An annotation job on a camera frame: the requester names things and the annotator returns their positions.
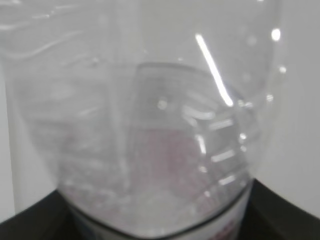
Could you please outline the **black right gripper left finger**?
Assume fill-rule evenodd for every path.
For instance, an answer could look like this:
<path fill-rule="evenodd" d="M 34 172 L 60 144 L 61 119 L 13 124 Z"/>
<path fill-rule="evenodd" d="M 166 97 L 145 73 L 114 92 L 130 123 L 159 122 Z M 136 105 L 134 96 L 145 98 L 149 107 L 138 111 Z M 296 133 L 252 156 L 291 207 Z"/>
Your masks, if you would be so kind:
<path fill-rule="evenodd" d="M 66 201 L 55 190 L 28 209 L 0 223 L 1 240 L 79 240 Z"/>

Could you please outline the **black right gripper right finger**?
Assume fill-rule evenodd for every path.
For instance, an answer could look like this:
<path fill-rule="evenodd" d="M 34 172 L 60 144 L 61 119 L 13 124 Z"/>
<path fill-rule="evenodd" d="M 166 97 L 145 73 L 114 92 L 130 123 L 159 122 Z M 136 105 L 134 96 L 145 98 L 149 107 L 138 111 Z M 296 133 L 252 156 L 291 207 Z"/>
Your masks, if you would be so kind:
<path fill-rule="evenodd" d="M 320 240 L 320 220 L 253 182 L 240 240 Z"/>

